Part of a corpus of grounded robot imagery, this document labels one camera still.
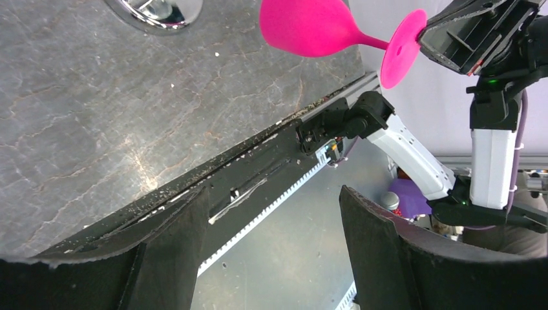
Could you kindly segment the chrome wire wine glass rack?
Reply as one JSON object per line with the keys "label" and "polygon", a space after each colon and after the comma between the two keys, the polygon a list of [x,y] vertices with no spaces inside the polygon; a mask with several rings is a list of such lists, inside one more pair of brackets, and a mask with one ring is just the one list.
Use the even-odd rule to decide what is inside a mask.
{"label": "chrome wire wine glass rack", "polygon": [[149,34],[168,36],[182,31],[200,15],[203,0],[105,0],[127,24]]}

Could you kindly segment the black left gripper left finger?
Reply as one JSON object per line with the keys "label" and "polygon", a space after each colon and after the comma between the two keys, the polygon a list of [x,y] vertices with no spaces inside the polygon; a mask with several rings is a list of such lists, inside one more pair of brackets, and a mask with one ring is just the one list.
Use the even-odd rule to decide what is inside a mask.
{"label": "black left gripper left finger", "polygon": [[202,188],[39,272],[57,309],[189,309],[209,216]]}

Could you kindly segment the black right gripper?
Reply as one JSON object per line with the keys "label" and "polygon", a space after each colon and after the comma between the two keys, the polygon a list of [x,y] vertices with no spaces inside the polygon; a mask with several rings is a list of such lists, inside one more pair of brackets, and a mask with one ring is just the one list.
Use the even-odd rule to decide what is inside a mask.
{"label": "black right gripper", "polygon": [[422,53],[459,74],[477,74],[531,23],[539,1],[452,1],[418,36]]}

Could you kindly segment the pink plastic wine glass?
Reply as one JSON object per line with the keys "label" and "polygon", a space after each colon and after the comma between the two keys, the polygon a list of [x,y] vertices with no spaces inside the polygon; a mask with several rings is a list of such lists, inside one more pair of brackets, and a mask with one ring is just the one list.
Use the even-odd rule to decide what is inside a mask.
{"label": "pink plastic wine glass", "polygon": [[379,79],[382,87],[390,89],[402,81],[418,56],[418,36],[427,25],[427,13],[410,12],[389,41],[362,32],[343,1],[263,1],[258,25],[271,47],[302,57],[326,57],[354,45],[384,50]]}

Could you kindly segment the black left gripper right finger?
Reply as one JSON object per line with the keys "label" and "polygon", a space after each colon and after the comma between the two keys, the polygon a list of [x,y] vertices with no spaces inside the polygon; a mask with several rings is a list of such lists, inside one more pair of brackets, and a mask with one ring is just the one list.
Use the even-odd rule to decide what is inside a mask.
{"label": "black left gripper right finger", "polygon": [[378,206],[355,189],[339,195],[363,309],[524,309],[522,261],[455,242]]}

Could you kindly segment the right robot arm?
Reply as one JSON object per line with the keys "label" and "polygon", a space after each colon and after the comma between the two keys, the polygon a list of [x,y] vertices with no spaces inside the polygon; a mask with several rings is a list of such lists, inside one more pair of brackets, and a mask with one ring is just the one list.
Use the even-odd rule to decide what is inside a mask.
{"label": "right robot arm", "polygon": [[513,204],[526,88],[547,76],[541,1],[351,1],[358,24],[380,34],[401,18],[379,80],[383,108],[394,101],[420,131],[391,112],[367,138],[420,188],[448,225],[513,225],[547,231],[547,213]]}

